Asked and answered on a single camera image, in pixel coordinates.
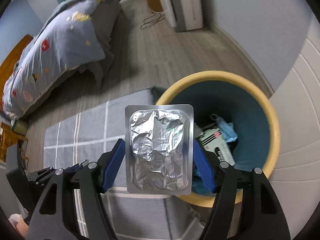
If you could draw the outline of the person left hand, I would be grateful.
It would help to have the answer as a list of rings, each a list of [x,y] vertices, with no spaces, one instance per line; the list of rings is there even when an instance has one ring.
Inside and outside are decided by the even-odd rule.
[[[23,220],[22,215],[19,215],[17,213],[12,214],[8,220],[12,224],[12,226],[16,229],[16,231],[23,237],[23,239],[27,239],[29,226]]]

